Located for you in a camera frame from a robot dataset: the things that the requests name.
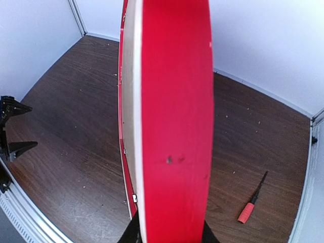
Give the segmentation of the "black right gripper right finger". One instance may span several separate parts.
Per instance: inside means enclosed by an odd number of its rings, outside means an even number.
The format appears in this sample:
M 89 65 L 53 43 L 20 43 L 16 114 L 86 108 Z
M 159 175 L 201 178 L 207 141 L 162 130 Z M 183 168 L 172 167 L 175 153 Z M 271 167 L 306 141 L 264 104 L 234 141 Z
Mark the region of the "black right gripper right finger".
M 220 243 L 220 241 L 216 238 L 214 233 L 212 232 L 211 228 L 207 224 L 207 222 L 204 222 L 204 228 L 202 233 L 202 243 Z

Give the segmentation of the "red handled screwdriver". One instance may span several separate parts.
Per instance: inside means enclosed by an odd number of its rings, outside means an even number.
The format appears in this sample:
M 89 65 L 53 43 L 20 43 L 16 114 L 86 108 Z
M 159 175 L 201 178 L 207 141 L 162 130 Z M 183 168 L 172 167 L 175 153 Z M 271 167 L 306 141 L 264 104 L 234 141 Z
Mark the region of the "red handled screwdriver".
M 241 211 L 241 213 L 237 219 L 238 222 L 245 224 L 248 221 L 248 219 L 250 218 L 250 216 L 253 212 L 253 209 L 255 207 L 256 200 L 258 199 L 261 187 L 264 184 L 264 181 L 265 181 L 267 175 L 268 175 L 268 171 L 265 172 L 262 180 L 260 181 L 260 183 L 259 183 L 256 191 L 252 195 L 250 201 L 245 205 L 244 209 Z

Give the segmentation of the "red picture frame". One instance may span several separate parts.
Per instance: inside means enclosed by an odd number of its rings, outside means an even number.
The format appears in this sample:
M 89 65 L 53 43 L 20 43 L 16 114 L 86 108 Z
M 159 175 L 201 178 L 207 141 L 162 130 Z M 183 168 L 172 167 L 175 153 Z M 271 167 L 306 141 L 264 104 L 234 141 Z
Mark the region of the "red picture frame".
M 120 110 L 123 11 L 118 141 L 132 219 Z M 210 6 L 208 1 L 135 1 L 134 13 L 135 204 L 142 242 L 201 242 L 214 133 Z

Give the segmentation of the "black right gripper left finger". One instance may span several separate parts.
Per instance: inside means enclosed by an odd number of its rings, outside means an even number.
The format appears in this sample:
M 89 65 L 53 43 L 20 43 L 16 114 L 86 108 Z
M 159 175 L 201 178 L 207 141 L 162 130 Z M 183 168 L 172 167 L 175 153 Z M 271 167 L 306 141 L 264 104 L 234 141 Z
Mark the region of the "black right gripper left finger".
M 132 217 L 130 223 L 126 227 L 124 233 L 118 240 L 118 243 L 141 243 L 141 233 L 139 224 L 138 211 Z

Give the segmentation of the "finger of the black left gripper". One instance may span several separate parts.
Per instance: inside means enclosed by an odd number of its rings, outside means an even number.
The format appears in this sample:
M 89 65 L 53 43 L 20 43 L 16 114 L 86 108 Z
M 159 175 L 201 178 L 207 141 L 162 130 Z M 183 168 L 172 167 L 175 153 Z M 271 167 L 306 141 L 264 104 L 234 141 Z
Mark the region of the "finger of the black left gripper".
M 9 158 L 18 158 L 26 151 L 36 147 L 38 143 L 36 141 L 26 142 L 11 142 L 8 144 Z
M 1 96 L 1 127 L 13 116 L 31 112 L 32 107 L 21 104 L 12 96 Z

